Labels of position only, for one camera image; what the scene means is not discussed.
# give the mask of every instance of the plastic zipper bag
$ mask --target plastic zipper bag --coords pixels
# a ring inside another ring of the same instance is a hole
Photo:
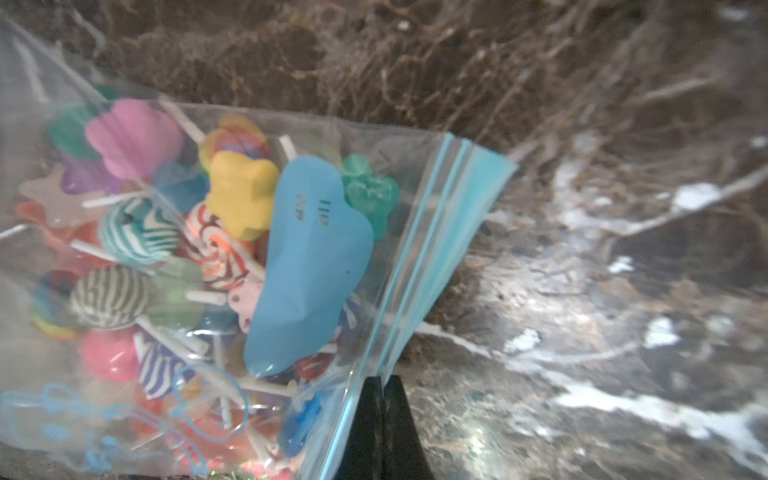
[[[0,438],[79,472],[330,478],[515,166],[147,99],[0,31]]]

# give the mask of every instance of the pink flower lollipop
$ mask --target pink flower lollipop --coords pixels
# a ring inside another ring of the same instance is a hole
[[[89,121],[85,137],[104,157],[107,170],[124,180],[148,177],[163,162],[177,160],[184,142],[171,117],[130,98]]]

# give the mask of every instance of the blue candy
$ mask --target blue candy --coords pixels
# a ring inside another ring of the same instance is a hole
[[[339,171],[318,157],[291,161],[275,193],[266,281],[243,353],[248,370],[275,375],[328,343],[372,249],[371,224],[345,202]]]
[[[202,173],[183,164],[167,162],[152,176],[152,187],[182,214],[205,200],[210,184]]]
[[[277,433],[277,444],[280,445],[286,457],[293,458],[301,453],[306,437],[320,415],[321,408],[320,396],[315,395],[306,403],[304,410],[288,413],[283,420],[283,426]]]
[[[199,334],[234,333],[237,330],[237,312],[229,306],[206,305],[203,318],[196,331]]]

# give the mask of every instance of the green candy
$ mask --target green candy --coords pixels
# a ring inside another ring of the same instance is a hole
[[[110,85],[98,85],[96,89],[108,100],[119,97],[117,91]],[[107,109],[108,105],[104,105],[103,110]],[[45,132],[59,151],[75,158],[100,160],[101,155],[85,138],[85,125],[99,113],[99,108],[94,105],[67,108],[48,122]]]
[[[373,227],[373,237],[386,235],[389,214],[397,206],[400,187],[395,179],[373,171],[364,156],[351,154],[340,168],[346,202],[365,215]]]
[[[200,323],[202,303],[188,301],[188,290],[203,289],[200,265],[174,258],[152,277],[155,291],[147,308],[147,317],[155,325],[171,330],[191,330]]]

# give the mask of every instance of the yellow teddy bear candy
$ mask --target yellow teddy bear candy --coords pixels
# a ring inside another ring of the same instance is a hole
[[[211,161],[205,204],[233,237],[255,240],[272,225],[279,179],[280,171],[269,160],[220,151]]]

